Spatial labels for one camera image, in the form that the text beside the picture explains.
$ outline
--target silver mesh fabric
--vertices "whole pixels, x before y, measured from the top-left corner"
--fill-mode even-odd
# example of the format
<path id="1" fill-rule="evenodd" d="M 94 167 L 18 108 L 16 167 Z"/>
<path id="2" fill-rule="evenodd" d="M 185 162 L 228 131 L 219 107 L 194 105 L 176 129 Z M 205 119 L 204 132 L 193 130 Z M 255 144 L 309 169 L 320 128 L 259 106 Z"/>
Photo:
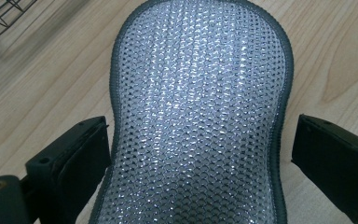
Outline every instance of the silver mesh fabric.
<path id="1" fill-rule="evenodd" d="M 286 59 L 269 23 L 234 1 L 173 0 L 118 41 L 119 141 L 98 222 L 274 223 Z"/>

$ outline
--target dark fabric edge trim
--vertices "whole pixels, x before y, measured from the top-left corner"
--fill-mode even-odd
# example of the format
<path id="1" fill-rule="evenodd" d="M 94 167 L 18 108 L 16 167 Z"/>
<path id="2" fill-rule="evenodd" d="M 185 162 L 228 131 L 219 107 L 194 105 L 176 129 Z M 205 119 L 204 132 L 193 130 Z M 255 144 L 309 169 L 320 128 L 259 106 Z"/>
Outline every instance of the dark fabric edge trim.
<path id="1" fill-rule="evenodd" d="M 112 169 L 115 166 L 115 160 L 117 155 L 117 145 L 118 145 L 118 137 L 120 134 L 120 101 L 119 101 L 119 93 L 118 93 L 118 81 L 119 81 L 119 73 L 118 73 L 118 62 L 117 57 L 119 54 L 119 45 L 124 35 L 126 34 L 128 28 L 131 23 L 145 10 L 148 8 L 163 2 L 167 2 L 170 0 L 149 0 L 145 3 L 142 3 L 138 6 L 130 16 L 123 23 L 120 31 L 118 32 L 112 53 L 111 59 L 111 71 L 110 71 L 110 80 L 109 80 L 109 90 L 111 96 L 111 104 L 113 107 L 114 117 L 115 117 L 115 131 L 114 131 L 114 139 L 112 143 L 111 157 L 112 157 L 112 165 L 106 170 L 105 177 L 103 179 L 103 183 L 101 184 L 101 188 L 98 192 L 97 199 L 95 201 L 94 207 L 92 209 L 89 223 L 97 223 L 97 219 L 101 213 L 103 198 L 106 193 L 106 190 L 110 184 L 110 179 L 112 176 Z M 277 37 L 280 38 L 284 55 L 286 61 L 286 74 L 285 81 L 283 86 L 283 91 L 281 92 L 279 98 L 279 105 L 277 108 L 277 115 L 275 117 L 275 125 L 272 131 L 272 136 L 270 139 L 271 151 L 269 153 L 269 171 L 271 173 L 271 184 L 273 190 L 273 202 L 274 208 L 277 216 L 277 223 L 287 223 L 287 212 L 286 205 L 284 202 L 284 195 L 282 191 L 282 183 L 280 178 L 280 149 L 281 149 L 281 136 L 282 136 L 282 126 L 284 122 L 284 114 L 287 107 L 287 101 L 290 96 L 290 91 L 292 89 L 292 82 L 294 76 L 294 58 L 292 47 L 289 41 L 289 38 L 280 24 L 262 7 L 259 7 L 251 2 L 242 1 L 242 0 L 221 0 L 226 2 L 232 2 L 244 5 L 253 10 L 254 13 L 260 15 L 262 18 L 269 23 L 269 25 L 274 29 Z"/>

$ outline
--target honeycomb mesh pattern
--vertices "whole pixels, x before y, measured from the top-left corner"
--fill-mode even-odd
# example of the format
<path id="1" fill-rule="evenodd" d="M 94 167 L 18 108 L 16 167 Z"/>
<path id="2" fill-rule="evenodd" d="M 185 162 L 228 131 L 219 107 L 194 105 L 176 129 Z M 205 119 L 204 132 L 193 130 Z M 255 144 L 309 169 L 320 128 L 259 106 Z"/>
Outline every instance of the honeycomb mesh pattern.
<path id="1" fill-rule="evenodd" d="M 269 23 L 234 1 L 163 1 L 119 41 L 98 222 L 276 222 L 269 149 L 286 59 Z"/>

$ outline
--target wooden floor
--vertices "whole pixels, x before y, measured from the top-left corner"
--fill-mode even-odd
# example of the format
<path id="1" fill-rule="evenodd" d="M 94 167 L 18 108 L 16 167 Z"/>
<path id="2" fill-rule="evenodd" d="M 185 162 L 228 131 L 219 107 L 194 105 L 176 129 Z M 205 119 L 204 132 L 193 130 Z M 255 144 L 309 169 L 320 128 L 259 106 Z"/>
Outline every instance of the wooden floor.
<path id="1" fill-rule="evenodd" d="M 106 116 L 112 137 L 111 49 L 142 2 L 37 1 L 0 36 L 0 175 L 25 176 L 24 163 L 82 119 Z M 281 23 L 295 55 L 281 157 L 289 223 L 350 223 L 290 160 L 299 114 L 358 134 L 358 1 L 253 2 Z"/>

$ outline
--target black plastic bracket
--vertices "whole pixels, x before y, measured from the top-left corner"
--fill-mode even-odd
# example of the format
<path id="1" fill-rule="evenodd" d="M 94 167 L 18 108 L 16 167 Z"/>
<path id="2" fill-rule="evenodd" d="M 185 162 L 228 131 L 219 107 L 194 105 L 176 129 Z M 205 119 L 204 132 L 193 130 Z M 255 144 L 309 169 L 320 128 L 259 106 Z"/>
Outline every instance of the black plastic bracket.
<path id="1" fill-rule="evenodd" d="M 75 223 L 111 164 L 104 117 L 84 120 L 26 163 L 0 176 L 0 223 Z"/>
<path id="2" fill-rule="evenodd" d="M 293 163 L 354 223 L 358 223 L 358 136 L 301 115 Z"/>

